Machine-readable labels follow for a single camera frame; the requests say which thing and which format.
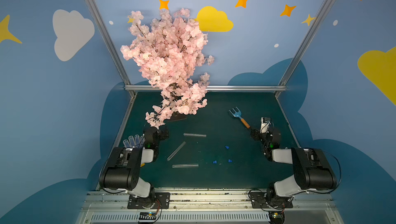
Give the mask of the clear test tube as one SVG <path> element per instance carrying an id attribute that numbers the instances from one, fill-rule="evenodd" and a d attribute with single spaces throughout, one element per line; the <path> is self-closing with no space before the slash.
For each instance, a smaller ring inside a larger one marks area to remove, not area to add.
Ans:
<path id="1" fill-rule="evenodd" d="M 195 168 L 199 167 L 199 164 L 174 164 L 172 168 Z"/>
<path id="2" fill-rule="evenodd" d="M 206 134 L 184 133 L 183 136 L 188 137 L 207 137 Z"/>

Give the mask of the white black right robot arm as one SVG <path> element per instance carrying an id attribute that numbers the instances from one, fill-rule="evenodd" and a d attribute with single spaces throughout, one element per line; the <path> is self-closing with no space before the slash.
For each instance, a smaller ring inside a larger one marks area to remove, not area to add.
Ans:
<path id="1" fill-rule="evenodd" d="M 263 155 L 270 162 L 292 165 L 293 174 L 283 180 L 270 183 L 265 192 L 251 190 L 248 193 L 254 208 L 283 210 L 292 208 L 295 195 L 301 193 L 329 194 L 341 183 L 321 149 L 281 148 L 281 133 L 272 119 L 262 117 L 260 128 L 252 129 L 251 136 L 261 142 Z"/>

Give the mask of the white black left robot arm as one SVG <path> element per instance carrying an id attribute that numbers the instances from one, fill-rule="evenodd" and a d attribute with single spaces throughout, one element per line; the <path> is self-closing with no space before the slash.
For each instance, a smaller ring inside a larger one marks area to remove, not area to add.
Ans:
<path id="1" fill-rule="evenodd" d="M 141 166 L 153 163 L 159 155 L 160 142 L 169 138 L 169 130 L 147 128 L 143 138 L 132 146 L 115 147 L 101 169 L 99 185 L 110 194 L 129 194 L 128 209 L 168 209 L 170 193 L 156 193 L 154 186 L 140 177 Z"/>

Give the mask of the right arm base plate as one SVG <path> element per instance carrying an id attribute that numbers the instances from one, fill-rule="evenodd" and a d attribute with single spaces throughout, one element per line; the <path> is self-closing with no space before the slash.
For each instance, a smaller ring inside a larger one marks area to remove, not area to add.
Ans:
<path id="1" fill-rule="evenodd" d="M 293 203 L 291 198 L 278 197 L 276 195 L 269 197 L 263 192 L 248 192 L 248 198 L 254 209 L 291 209 Z"/>

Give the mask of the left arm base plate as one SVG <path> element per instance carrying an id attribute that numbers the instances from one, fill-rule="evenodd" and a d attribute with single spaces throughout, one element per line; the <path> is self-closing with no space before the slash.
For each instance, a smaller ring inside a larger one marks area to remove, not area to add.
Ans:
<path id="1" fill-rule="evenodd" d="M 170 193 L 155 193 L 147 198 L 130 195 L 128 209 L 168 209 L 170 203 Z"/>

